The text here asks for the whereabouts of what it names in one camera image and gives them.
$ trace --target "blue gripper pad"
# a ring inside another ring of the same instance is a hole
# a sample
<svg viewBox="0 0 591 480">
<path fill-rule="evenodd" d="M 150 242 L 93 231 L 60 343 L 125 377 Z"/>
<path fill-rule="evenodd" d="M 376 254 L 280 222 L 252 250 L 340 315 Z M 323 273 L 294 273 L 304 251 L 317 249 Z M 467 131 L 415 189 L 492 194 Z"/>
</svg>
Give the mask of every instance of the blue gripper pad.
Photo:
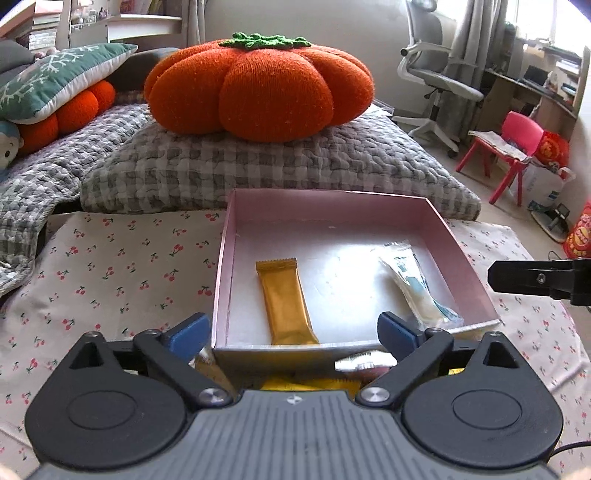
<svg viewBox="0 0 591 480">
<path fill-rule="evenodd" d="M 383 312 L 378 317 L 378 339 L 400 362 L 421 346 L 425 334 L 392 312 Z"/>
<path fill-rule="evenodd" d="M 177 357 L 190 362 L 207 345 L 211 334 L 209 318 L 196 313 L 163 334 L 162 343 Z"/>
</svg>

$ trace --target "green stem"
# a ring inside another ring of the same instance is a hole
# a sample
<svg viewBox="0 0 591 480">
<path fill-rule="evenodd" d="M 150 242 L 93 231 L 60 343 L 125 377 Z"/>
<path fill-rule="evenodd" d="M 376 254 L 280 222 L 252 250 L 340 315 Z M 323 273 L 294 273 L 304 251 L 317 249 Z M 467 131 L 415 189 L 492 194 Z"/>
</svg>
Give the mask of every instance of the green stem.
<svg viewBox="0 0 591 480">
<path fill-rule="evenodd" d="M 220 42 L 221 47 L 239 48 L 241 50 L 259 50 L 261 48 L 274 48 L 276 50 L 291 50 L 292 48 L 311 47 L 312 44 L 304 37 L 286 38 L 284 35 L 264 35 L 253 33 L 234 33 L 231 40 Z"/>
</svg>

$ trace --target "wall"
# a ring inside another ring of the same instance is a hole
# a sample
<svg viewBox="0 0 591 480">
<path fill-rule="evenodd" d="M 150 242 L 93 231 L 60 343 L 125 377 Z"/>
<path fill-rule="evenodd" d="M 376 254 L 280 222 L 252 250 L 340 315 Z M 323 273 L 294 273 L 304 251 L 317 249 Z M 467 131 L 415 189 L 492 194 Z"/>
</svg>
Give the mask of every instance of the wall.
<svg viewBox="0 0 591 480">
<path fill-rule="evenodd" d="M 579 118 L 570 138 L 569 168 L 577 178 L 566 184 L 559 200 L 570 209 L 569 219 L 575 222 L 585 201 L 591 199 L 591 75 L 587 77 Z"/>
<path fill-rule="evenodd" d="M 408 45 L 405 0 L 208 0 L 207 41 L 232 33 L 303 36 L 345 50 L 374 76 L 376 97 L 399 109 L 422 114 L 431 89 L 398 77 L 400 50 Z M 446 43 L 455 23 L 446 20 Z"/>
</svg>

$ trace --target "window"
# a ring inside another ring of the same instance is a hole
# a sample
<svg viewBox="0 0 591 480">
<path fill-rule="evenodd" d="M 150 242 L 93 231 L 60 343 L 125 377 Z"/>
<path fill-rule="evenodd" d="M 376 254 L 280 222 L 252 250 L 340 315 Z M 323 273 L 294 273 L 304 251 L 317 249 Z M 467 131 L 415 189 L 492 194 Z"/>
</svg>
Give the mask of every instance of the window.
<svg viewBox="0 0 591 480">
<path fill-rule="evenodd" d="M 437 13 L 456 21 L 462 21 L 466 11 L 467 0 L 439 0 Z"/>
<path fill-rule="evenodd" d="M 557 47 L 583 54 L 591 45 L 590 22 L 569 0 L 509 0 L 507 21 L 519 36 L 551 40 Z"/>
<path fill-rule="evenodd" d="M 591 22 L 569 0 L 558 0 L 556 15 L 557 47 L 583 55 L 583 47 L 591 47 Z"/>
</svg>

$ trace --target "knitted pumpkin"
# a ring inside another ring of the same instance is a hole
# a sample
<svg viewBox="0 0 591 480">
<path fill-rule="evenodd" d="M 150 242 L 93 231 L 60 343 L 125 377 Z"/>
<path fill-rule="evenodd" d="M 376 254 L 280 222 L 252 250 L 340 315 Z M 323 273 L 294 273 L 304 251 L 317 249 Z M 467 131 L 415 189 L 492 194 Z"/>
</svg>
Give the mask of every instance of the knitted pumpkin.
<svg viewBox="0 0 591 480">
<path fill-rule="evenodd" d="M 18 130 L 24 145 L 18 150 L 18 154 L 31 154 L 48 146 L 60 135 L 79 130 L 94 117 L 109 109 L 114 101 L 115 89 L 109 82 L 101 80 L 91 85 L 45 120 L 31 125 L 19 125 Z"/>
<path fill-rule="evenodd" d="M 235 33 L 159 62 L 144 96 L 158 123 L 178 134 L 227 130 L 286 142 L 351 121 L 374 98 L 363 63 L 305 38 Z"/>
</svg>

